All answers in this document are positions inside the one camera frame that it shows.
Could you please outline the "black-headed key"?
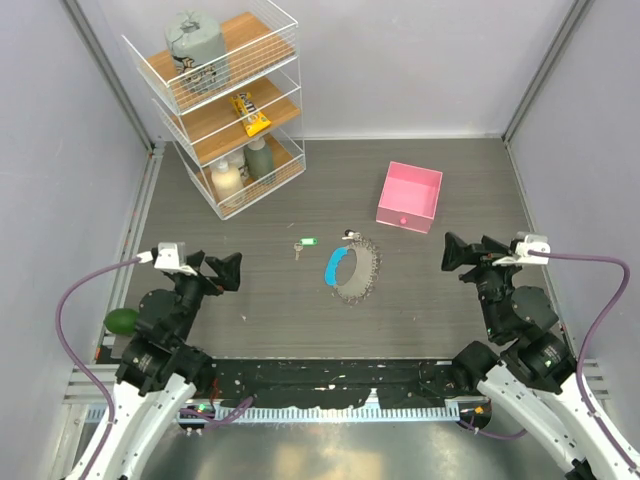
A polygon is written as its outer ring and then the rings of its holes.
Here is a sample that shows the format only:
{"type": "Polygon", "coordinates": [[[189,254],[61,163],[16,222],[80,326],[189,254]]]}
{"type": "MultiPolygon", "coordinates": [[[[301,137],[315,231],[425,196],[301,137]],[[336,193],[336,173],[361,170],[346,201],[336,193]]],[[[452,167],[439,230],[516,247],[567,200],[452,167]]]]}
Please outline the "black-headed key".
{"type": "Polygon", "coordinates": [[[361,234],[357,231],[347,229],[342,236],[342,239],[345,241],[355,241],[361,237],[361,234]]]}

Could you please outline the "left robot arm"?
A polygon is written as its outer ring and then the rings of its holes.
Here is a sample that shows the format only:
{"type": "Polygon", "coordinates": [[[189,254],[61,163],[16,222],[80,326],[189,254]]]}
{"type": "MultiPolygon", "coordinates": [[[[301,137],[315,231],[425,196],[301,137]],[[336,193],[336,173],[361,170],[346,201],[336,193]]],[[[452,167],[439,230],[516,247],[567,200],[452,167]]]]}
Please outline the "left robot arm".
{"type": "Polygon", "coordinates": [[[126,260],[128,266],[152,264],[174,287],[156,289],[142,298],[111,389],[71,349],[62,326],[55,326],[67,355],[107,403],[69,478],[139,478],[186,401],[211,391],[214,361],[186,340],[205,297],[239,289],[241,261],[239,252],[223,259],[202,251],[187,255],[181,242],[163,242],[126,260]]]}

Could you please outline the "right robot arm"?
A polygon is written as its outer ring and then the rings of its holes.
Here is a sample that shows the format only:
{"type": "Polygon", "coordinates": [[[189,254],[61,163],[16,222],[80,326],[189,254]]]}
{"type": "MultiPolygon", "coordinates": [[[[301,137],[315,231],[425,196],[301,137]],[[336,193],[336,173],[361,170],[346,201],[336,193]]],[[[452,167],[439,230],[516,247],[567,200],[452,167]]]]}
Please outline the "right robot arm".
{"type": "Polygon", "coordinates": [[[469,266],[459,279],[476,288],[488,338],[454,357],[452,380],[459,391],[479,392],[507,411],[546,449],[565,478],[636,479],[639,453],[598,404],[584,374],[592,337],[626,290],[630,268],[622,260],[597,257],[599,263],[619,266],[622,279],[574,354],[551,331],[559,317],[546,293],[512,282],[525,266],[563,259],[591,258],[554,253],[546,237],[531,233],[518,234],[508,245],[488,236],[467,243],[445,234],[441,268],[451,272],[469,266]]]}

